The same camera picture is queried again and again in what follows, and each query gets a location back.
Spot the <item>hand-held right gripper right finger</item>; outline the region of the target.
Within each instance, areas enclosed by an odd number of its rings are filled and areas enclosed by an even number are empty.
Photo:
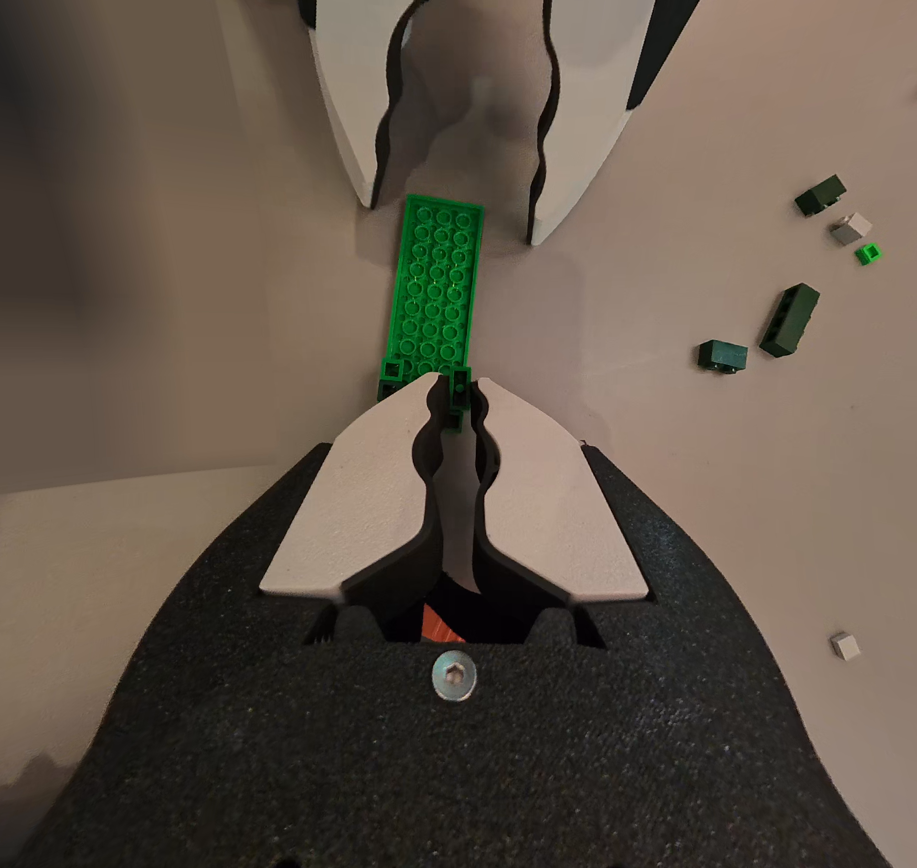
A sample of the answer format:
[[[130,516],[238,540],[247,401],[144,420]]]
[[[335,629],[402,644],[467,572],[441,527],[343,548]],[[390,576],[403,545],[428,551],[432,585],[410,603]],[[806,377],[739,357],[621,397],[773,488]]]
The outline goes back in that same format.
[[[483,600],[521,642],[546,610],[574,639],[600,644],[587,607],[644,602],[650,587],[590,465],[566,428],[495,381],[471,388],[479,487],[472,572]]]

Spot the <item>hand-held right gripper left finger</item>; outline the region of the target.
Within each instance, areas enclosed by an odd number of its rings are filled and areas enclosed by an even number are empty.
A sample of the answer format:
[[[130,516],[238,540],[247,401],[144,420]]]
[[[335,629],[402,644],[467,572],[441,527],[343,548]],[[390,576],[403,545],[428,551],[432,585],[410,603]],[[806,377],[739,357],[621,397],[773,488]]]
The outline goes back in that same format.
[[[365,607],[385,638],[419,644],[441,578],[433,483],[448,379],[428,372],[364,412],[331,444],[259,583],[267,596]]]

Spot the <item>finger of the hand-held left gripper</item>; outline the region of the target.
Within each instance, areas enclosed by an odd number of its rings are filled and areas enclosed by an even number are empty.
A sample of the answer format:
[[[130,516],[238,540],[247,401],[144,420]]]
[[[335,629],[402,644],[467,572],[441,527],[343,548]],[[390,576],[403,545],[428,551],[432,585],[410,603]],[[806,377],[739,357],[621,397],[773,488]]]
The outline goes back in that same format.
[[[362,205],[378,206],[404,91],[402,50],[430,0],[315,0],[307,22],[338,152]]]
[[[544,0],[550,85],[537,123],[529,243],[568,216],[610,155],[656,0]]]

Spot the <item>green studded baseplate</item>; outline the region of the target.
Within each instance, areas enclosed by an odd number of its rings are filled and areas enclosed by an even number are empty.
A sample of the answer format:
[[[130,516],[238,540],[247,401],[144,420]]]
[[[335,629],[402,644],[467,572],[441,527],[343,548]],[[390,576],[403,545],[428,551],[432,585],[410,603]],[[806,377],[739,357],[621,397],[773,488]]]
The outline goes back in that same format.
[[[468,202],[406,198],[384,357],[405,359],[402,388],[431,372],[449,383],[454,367],[469,367],[484,216]]]

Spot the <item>long dark green brick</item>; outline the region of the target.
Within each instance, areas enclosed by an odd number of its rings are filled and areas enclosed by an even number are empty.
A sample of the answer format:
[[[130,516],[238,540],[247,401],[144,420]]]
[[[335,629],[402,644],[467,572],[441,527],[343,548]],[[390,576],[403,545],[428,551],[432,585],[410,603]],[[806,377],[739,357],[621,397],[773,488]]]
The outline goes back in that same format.
[[[785,289],[759,347],[773,358],[794,354],[820,297],[805,283]]]

